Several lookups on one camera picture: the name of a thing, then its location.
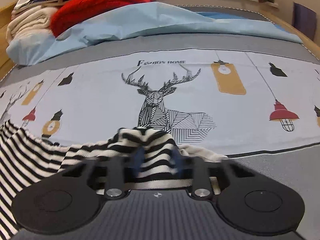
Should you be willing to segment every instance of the mattress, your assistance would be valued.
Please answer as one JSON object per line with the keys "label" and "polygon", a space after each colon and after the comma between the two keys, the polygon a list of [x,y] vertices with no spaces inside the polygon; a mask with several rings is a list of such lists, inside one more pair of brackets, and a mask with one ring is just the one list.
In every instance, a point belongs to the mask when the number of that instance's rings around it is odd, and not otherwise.
{"label": "mattress", "polygon": [[[241,33],[144,35],[16,67],[0,85],[1,121],[52,143],[151,126],[177,144],[234,158],[296,190],[306,205],[297,231],[319,239],[320,62],[300,43]],[[55,116],[58,129],[50,126]]]}

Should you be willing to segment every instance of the wooden bed frame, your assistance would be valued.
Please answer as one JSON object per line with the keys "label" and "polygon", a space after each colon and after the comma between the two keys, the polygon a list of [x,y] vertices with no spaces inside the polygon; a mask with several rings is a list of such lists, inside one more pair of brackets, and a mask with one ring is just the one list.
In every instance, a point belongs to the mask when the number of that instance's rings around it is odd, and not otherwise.
{"label": "wooden bed frame", "polygon": [[[260,4],[257,0],[157,0],[160,2],[172,4],[172,5],[184,5],[184,6],[224,6],[229,8],[237,8],[243,10],[249,10],[253,12],[259,12],[272,22],[280,25],[286,31],[298,35],[303,41],[304,46],[309,49],[318,59],[320,59],[320,47],[317,46],[312,40],[292,27],[290,24],[274,16],[272,12],[277,10],[276,4],[264,3]],[[8,43],[5,39],[7,25],[11,20],[11,12],[15,3],[12,3],[4,8],[0,8],[0,80],[2,80],[7,73],[15,66],[14,62],[8,57],[5,52],[8,47]]]}

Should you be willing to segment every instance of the stack of bedding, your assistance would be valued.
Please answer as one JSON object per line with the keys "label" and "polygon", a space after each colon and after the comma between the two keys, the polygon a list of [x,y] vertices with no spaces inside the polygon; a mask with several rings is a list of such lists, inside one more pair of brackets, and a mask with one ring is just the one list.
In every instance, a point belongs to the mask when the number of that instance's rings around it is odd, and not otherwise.
{"label": "stack of bedding", "polygon": [[33,34],[55,37],[86,19],[128,4],[152,0],[19,0],[7,28],[7,41]]}

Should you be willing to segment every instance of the white printed fabric panel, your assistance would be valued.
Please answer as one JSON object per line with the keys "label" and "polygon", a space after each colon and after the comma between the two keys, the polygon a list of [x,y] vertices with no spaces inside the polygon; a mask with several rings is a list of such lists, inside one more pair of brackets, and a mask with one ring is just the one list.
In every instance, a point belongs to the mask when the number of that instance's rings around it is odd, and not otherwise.
{"label": "white printed fabric panel", "polygon": [[1,87],[0,115],[64,145],[149,126],[219,154],[276,152],[320,142],[320,66],[239,51],[138,52]]}

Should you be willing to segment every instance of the purple cloth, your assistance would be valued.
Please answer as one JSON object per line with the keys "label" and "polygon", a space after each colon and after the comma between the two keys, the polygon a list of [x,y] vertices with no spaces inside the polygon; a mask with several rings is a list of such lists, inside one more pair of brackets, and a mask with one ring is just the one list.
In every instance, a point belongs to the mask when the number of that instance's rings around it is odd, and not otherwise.
{"label": "purple cloth", "polygon": [[294,3],[292,26],[313,41],[317,28],[316,12],[301,4]]}

